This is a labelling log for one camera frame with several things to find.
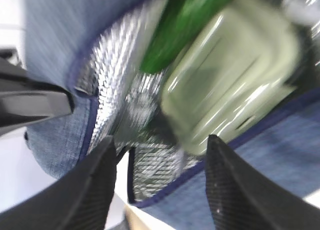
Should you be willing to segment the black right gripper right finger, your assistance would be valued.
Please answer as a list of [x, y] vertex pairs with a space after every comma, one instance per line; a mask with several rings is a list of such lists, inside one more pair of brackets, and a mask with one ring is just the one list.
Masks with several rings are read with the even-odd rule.
[[207, 141], [205, 192], [217, 230], [318, 230], [320, 210], [272, 182], [216, 135]]

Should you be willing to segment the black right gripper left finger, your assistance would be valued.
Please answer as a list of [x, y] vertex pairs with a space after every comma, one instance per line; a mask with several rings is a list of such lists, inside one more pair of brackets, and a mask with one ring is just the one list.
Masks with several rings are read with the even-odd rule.
[[116, 147], [106, 137], [54, 184], [1, 213], [2, 230], [103, 230], [114, 196]]

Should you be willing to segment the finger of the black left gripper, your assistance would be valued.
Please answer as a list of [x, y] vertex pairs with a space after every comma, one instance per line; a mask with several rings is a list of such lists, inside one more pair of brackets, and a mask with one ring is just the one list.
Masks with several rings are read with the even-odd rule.
[[27, 71], [0, 60], [0, 134], [73, 113], [72, 94], [28, 78]]

